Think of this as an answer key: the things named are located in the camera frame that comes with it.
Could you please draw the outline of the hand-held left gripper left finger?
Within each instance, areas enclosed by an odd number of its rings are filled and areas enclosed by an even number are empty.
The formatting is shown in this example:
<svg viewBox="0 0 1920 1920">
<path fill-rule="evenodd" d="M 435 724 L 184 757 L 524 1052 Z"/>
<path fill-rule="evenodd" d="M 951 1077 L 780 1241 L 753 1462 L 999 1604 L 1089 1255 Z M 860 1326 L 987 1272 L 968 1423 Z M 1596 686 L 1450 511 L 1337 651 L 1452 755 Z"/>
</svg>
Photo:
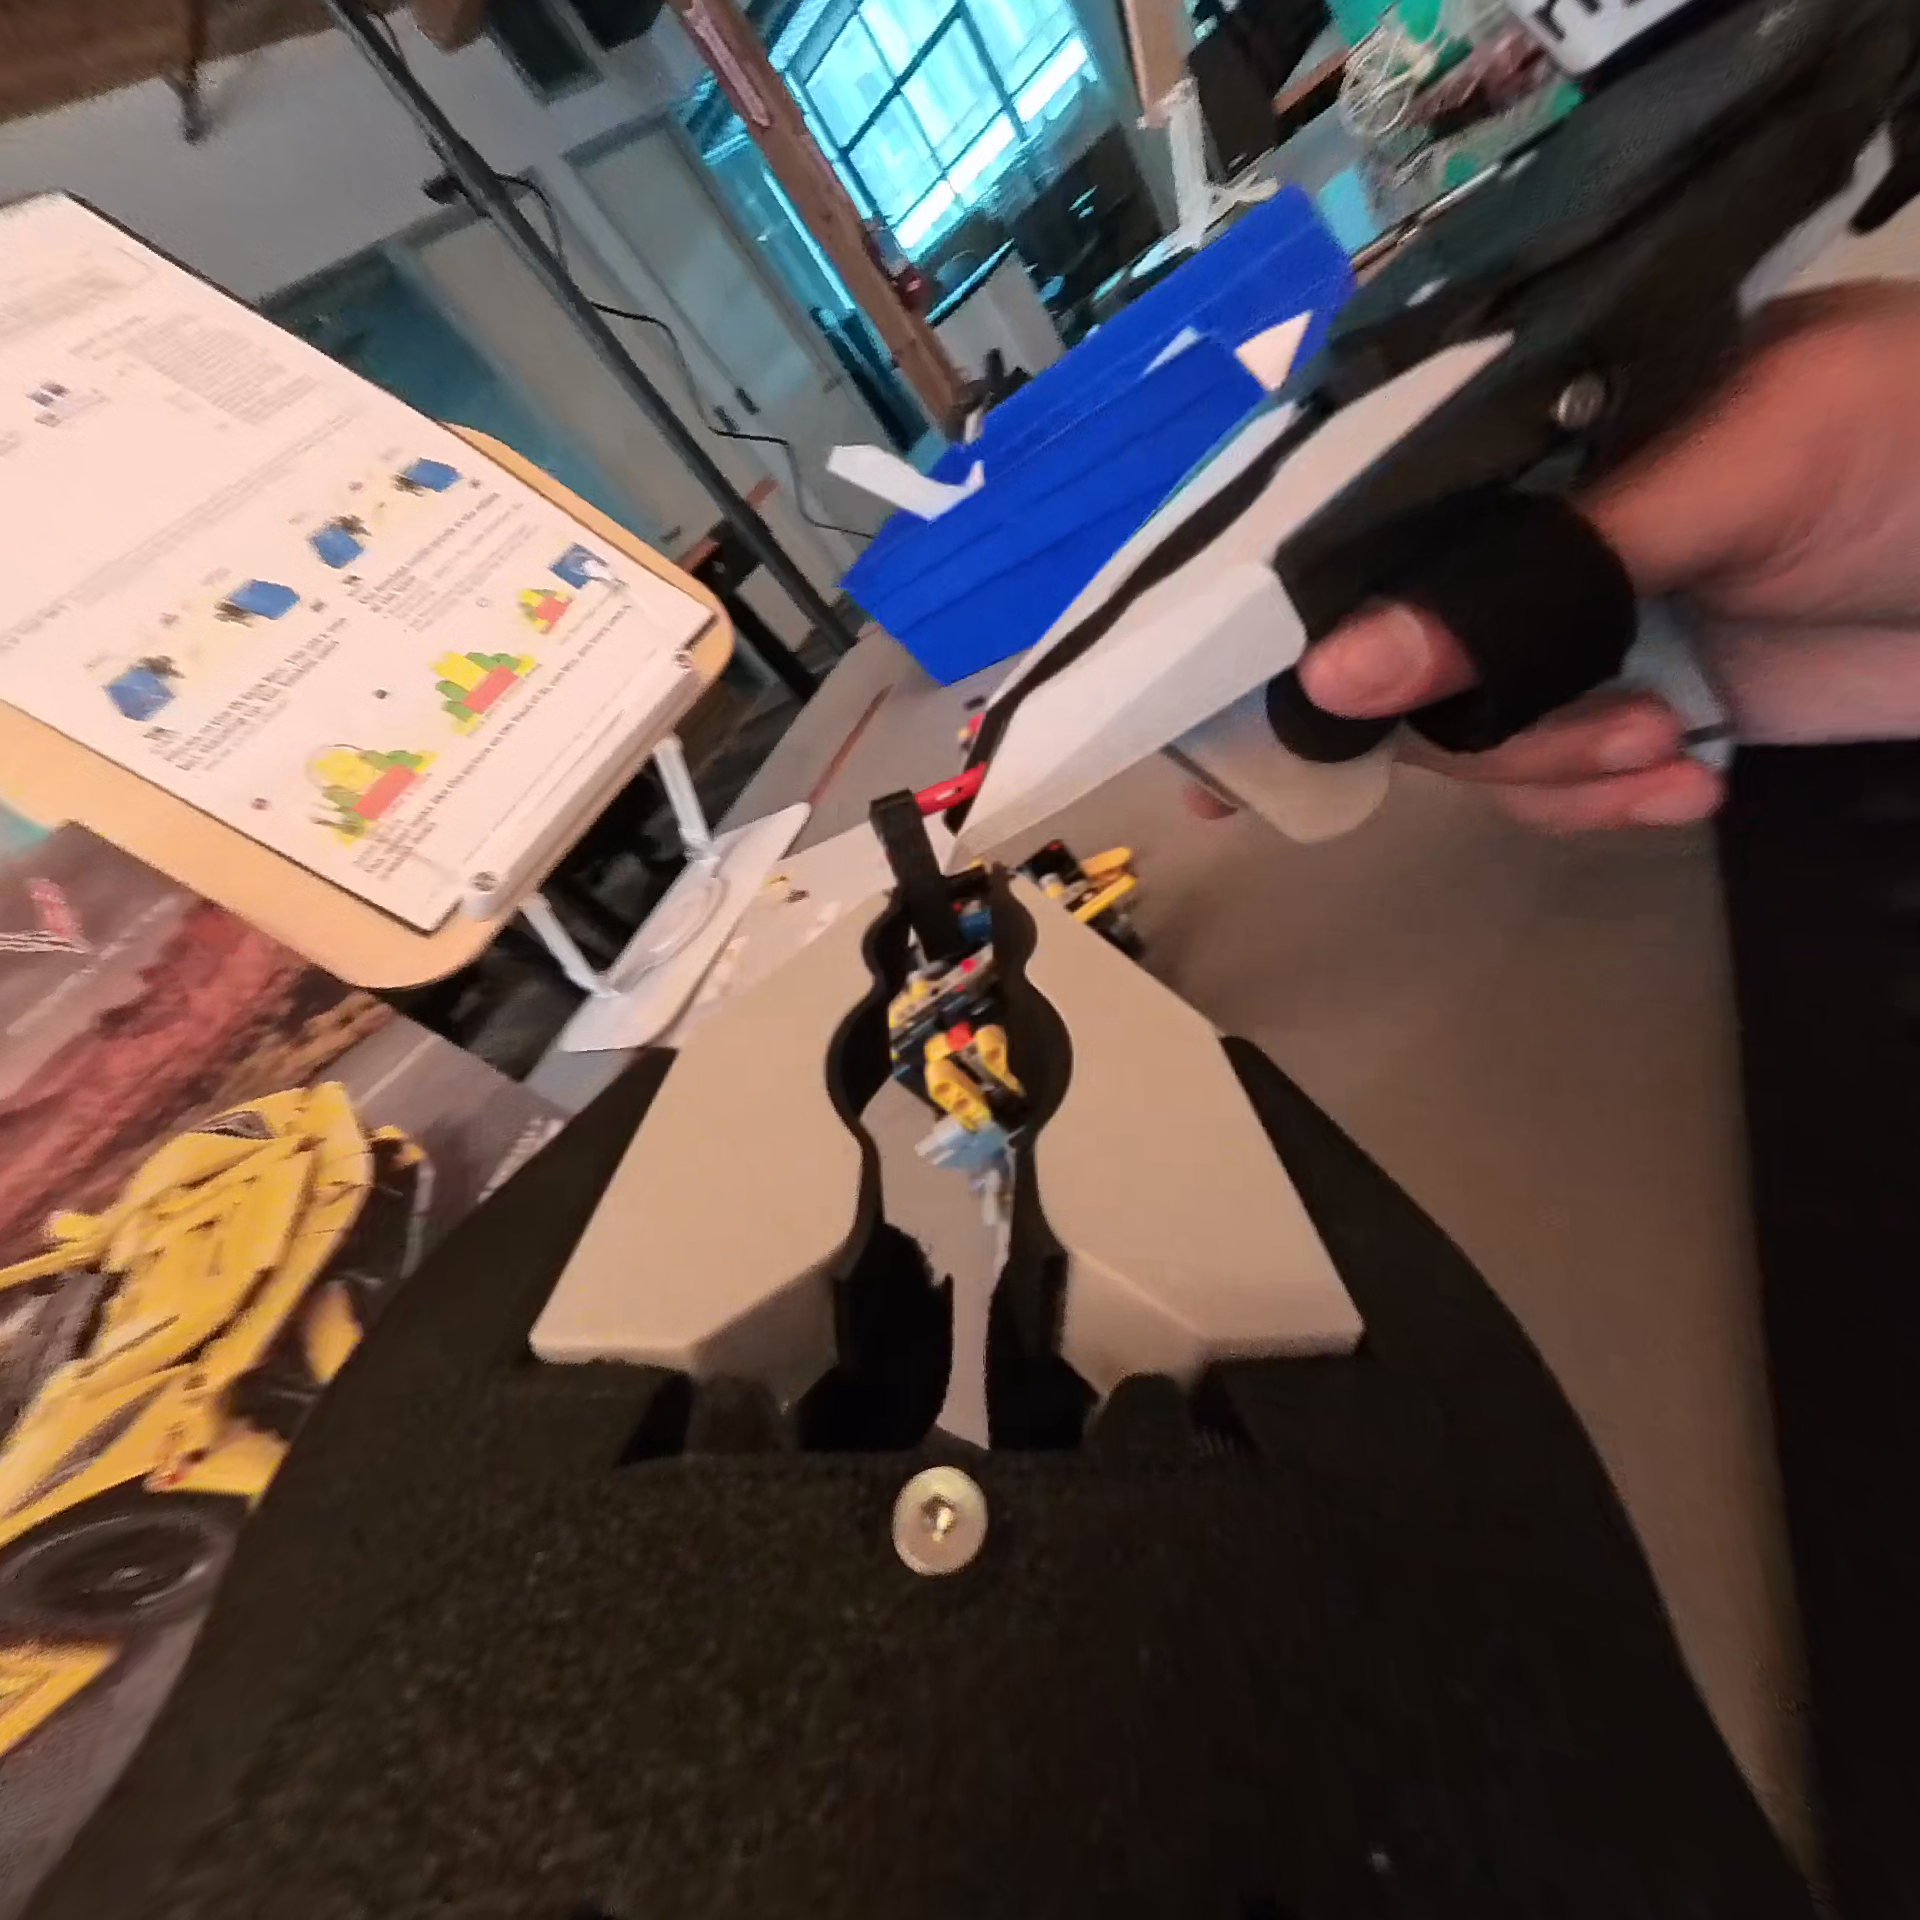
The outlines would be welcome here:
<svg viewBox="0 0 1920 1920">
<path fill-rule="evenodd" d="M 890 897 L 841 911 L 675 1056 L 530 1329 L 547 1363 L 828 1374 L 874 1151 L 829 1046 L 879 976 Z"/>
</svg>

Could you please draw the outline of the lego set box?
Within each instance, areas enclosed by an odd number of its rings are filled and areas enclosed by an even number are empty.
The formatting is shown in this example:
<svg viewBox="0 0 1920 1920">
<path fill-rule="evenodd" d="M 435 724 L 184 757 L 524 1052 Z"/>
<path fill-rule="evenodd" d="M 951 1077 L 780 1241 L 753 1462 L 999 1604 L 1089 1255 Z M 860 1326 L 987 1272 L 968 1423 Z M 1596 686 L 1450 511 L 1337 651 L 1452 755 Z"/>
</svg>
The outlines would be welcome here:
<svg viewBox="0 0 1920 1920">
<path fill-rule="evenodd" d="M 562 1115 L 81 827 L 2 905 L 9 1759 L 202 1622 L 355 1348 Z"/>
</svg>

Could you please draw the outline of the person's dark trousers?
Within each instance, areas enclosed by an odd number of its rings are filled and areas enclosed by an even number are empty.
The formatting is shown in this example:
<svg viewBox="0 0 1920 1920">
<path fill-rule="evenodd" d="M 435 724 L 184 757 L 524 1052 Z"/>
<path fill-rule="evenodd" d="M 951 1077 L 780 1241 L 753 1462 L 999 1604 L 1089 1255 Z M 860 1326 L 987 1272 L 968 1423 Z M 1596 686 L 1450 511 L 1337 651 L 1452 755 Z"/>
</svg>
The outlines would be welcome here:
<svg viewBox="0 0 1920 1920">
<path fill-rule="evenodd" d="M 1763 748 L 1720 813 L 1815 1811 L 1919 1915 L 1919 744 Z"/>
</svg>

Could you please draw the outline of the brown wooden pillar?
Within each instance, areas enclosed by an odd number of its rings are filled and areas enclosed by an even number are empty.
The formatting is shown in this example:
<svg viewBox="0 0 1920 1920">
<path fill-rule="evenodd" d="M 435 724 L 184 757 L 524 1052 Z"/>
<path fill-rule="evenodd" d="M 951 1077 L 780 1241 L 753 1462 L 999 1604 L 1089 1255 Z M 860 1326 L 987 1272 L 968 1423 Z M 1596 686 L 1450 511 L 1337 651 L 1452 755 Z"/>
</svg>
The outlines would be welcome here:
<svg viewBox="0 0 1920 1920">
<path fill-rule="evenodd" d="M 928 421 L 954 427 L 969 395 L 968 379 L 882 270 L 850 191 L 809 133 L 800 101 L 773 65 L 744 8 L 733 1 L 669 7 Z"/>
</svg>

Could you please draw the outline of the blue plastic bin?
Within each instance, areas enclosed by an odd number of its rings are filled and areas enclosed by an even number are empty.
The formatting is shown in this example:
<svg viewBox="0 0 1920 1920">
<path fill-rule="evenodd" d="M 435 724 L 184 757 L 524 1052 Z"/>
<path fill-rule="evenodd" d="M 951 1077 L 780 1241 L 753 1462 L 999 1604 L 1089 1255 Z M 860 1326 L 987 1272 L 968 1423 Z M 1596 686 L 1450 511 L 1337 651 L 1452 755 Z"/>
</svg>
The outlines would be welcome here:
<svg viewBox="0 0 1920 1920">
<path fill-rule="evenodd" d="M 1170 276 L 987 411 L 930 477 L 965 493 L 895 511 L 844 593 L 938 684 L 1021 656 L 1211 447 L 1303 364 L 1354 293 L 1349 252 L 1285 182 Z"/>
</svg>

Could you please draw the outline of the printed instruction sheet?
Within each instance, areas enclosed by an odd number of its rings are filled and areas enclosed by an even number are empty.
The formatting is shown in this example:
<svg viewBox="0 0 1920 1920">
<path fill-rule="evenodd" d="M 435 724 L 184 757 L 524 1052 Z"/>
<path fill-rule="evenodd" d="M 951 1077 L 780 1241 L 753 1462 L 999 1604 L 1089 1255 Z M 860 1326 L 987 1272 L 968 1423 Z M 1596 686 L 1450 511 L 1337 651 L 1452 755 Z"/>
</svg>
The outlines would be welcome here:
<svg viewBox="0 0 1920 1920">
<path fill-rule="evenodd" d="M 5 705 L 413 934 L 692 695 L 683 577 L 66 195 L 2 387 Z"/>
</svg>

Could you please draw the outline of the black lego beam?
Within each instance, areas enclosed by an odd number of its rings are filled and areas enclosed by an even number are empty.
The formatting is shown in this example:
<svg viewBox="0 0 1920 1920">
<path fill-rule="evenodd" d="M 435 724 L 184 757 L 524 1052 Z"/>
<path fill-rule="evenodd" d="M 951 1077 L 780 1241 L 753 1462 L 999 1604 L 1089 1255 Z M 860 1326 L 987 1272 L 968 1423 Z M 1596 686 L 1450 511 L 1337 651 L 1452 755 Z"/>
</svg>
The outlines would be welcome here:
<svg viewBox="0 0 1920 1920">
<path fill-rule="evenodd" d="M 895 878 L 895 897 L 930 967 L 956 967 L 992 947 L 992 880 L 969 864 L 949 873 L 930 839 L 921 795 L 899 788 L 871 801 L 871 827 Z"/>
</svg>

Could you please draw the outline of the lego car model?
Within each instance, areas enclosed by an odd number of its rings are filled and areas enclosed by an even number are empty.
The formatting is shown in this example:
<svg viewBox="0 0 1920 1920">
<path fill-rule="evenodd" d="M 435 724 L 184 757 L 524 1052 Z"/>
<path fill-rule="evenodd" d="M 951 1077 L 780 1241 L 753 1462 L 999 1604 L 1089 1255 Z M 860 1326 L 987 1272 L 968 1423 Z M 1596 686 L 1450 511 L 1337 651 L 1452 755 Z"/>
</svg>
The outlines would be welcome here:
<svg viewBox="0 0 1920 1920">
<path fill-rule="evenodd" d="M 1051 839 L 1019 864 L 1019 873 L 1107 944 L 1136 963 L 1145 958 L 1132 847 L 1080 856 Z M 924 944 L 913 944 L 913 968 L 887 1014 L 892 1068 L 895 1079 L 936 1112 L 917 1145 L 919 1156 L 965 1174 L 984 1211 L 996 1216 L 1032 1104 L 1010 1064 L 986 867 L 977 862 L 951 876 L 949 894 L 960 949 L 956 958 L 936 959 Z"/>
</svg>

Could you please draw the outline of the lego instruction booklet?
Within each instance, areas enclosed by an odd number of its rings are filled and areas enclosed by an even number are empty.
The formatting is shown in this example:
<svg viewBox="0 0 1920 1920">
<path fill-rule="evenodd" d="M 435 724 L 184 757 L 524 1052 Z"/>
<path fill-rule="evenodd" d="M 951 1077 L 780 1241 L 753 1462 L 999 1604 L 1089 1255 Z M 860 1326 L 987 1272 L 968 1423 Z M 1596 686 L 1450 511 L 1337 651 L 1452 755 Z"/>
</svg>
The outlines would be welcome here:
<svg viewBox="0 0 1920 1920">
<path fill-rule="evenodd" d="M 695 1025 L 725 998 L 759 984 L 820 940 L 836 921 L 876 895 L 890 894 L 895 873 L 871 822 L 861 822 L 817 847 L 793 853 L 768 873 L 709 967 L 685 1007 Z"/>
</svg>

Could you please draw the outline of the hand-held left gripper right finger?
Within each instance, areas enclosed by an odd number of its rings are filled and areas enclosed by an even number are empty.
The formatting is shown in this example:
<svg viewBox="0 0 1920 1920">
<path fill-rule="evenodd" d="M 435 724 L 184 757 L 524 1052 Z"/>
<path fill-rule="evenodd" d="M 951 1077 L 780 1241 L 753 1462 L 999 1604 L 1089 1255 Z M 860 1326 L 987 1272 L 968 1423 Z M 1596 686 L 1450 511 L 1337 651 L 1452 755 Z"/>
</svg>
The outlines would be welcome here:
<svg viewBox="0 0 1920 1920">
<path fill-rule="evenodd" d="M 1349 1356 L 1360 1310 L 1225 1038 L 1008 878 L 1008 1039 L 1032 1115 L 1021 1332 L 1081 1380 Z"/>
</svg>

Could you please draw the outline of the person's right hand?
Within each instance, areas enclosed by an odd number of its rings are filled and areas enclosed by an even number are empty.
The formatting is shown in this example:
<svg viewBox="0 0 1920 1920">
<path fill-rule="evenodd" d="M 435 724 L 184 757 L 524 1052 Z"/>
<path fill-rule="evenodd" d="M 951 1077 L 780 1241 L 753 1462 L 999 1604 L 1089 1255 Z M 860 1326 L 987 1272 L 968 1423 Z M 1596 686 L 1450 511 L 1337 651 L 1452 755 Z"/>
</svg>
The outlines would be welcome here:
<svg viewBox="0 0 1920 1920">
<path fill-rule="evenodd" d="M 1916 280 L 1764 309 L 1714 398 L 1579 509 L 1635 587 L 1693 604 L 1743 744 L 1916 741 Z M 1354 615 L 1300 665 L 1306 697 L 1339 718 L 1402 718 L 1472 684 L 1450 625 L 1399 604 Z M 1416 741 L 1413 757 L 1548 832 L 1691 824 L 1722 801 L 1647 693 L 1587 695 L 1498 749 Z"/>
</svg>

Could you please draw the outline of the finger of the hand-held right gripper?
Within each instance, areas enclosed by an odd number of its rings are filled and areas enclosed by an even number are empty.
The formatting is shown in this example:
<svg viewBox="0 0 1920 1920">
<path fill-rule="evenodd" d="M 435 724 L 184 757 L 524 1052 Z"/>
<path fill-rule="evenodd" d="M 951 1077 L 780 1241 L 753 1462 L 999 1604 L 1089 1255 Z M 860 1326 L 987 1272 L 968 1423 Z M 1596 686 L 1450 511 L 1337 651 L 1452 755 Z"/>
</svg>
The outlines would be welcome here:
<svg viewBox="0 0 1920 1920">
<path fill-rule="evenodd" d="M 1200 584 L 1228 566 L 1268 566 L 1281 575 L 1303 619 L 1306 651 L 1308 639 L 1370 592 L 1363 583 L 1333 608 L 1313 611 L 1314 596 L 1329 600 L 1335 593 L 1313 581 L 1316 569 L 1330 569 L 1311 550 L 1313 539 L 1330 544 L 1337 558 L 1370 541 L 1379 519 L 1377 493 L 1392 459 L 1509 344 L 1506 336 L 1479 336 L 1432 352 L 1337 407 L 1311 392 L 1252 413 L 1123 541 L 1007 681 L 1019 679 L 1058 641 L 1066 661 L 1075 661 L 1155 587 Z"/>
<path fill-rule="evenodd" d="M 949 862 L 1045 824 L 1296 665 L 1303 646 L 1306 624 L 1271 566 L 1155 587 L 1069 663 L 1055 645 L 984 715 L 987 769 Z"/>
</svg>

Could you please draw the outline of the black metal pole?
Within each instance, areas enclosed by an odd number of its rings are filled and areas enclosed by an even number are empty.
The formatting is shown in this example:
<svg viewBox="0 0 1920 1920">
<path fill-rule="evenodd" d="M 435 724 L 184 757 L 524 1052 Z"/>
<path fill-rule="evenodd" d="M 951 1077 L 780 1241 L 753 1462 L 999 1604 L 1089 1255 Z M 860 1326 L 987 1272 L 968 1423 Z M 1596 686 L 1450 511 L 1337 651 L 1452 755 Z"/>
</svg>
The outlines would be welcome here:
<svg viewBox="0 0 1920 1920">
<path fill-rule="evenodd" d="M 785 550 L 767 519 L 732 484 L 723 465 L 709 455 L 707 445 L 683 422 L 672 401 L 634 361 L 624 342 L 612 333 L 609 317 L 576 285 L 561 252 L 549 247 L 543 233 L 522 214 L 513 182 L 433 101 L 403 53 L 375 25 L 369 4 L 325 1 L 323 8 L 408 111 L 427 148 L 443 161 L 443 169 L 460 185 L 474 209 L 499 233 L 529 275 L 543 284 L 568 325 L 584 339 L 588 352 L 612 376 L 621 395 L 648 415 L 664 443 L 688 468 L 690 477 L 709 496 L 716 516 L 739 535 L 759 566 L 776 577 L 777 587 L 805 615 L 807 629 L 828 641 L 832 656 L 850 653 L 857 641 L 850 625 L 817 592 L 812 577 Z"/>
</svg>

